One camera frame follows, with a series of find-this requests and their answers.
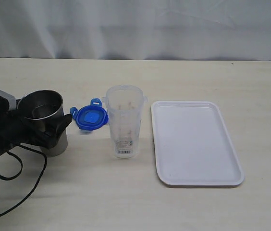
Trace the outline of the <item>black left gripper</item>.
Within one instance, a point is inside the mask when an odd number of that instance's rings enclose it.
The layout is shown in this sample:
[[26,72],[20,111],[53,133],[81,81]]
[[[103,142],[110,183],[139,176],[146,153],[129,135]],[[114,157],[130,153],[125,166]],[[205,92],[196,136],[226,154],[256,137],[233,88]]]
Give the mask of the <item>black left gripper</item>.
[[0,154],[21,143],[45,148],[67,148],[66,128],[72,121],[71,114],[49,120],[46,131],[42,132],[17,109],[8,111],[8,108],[7,100],[0,97]]

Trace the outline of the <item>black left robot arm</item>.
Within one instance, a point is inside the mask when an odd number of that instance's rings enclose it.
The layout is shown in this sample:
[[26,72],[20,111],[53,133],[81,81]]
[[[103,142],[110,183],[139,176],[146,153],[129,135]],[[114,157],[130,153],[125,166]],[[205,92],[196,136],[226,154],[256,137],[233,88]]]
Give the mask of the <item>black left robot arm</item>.
[[37,146],[47,156],[62,154],[68,145],[63,98],[53,90],[38,90],[21,99],[0,90],[0,156],[19,144]]

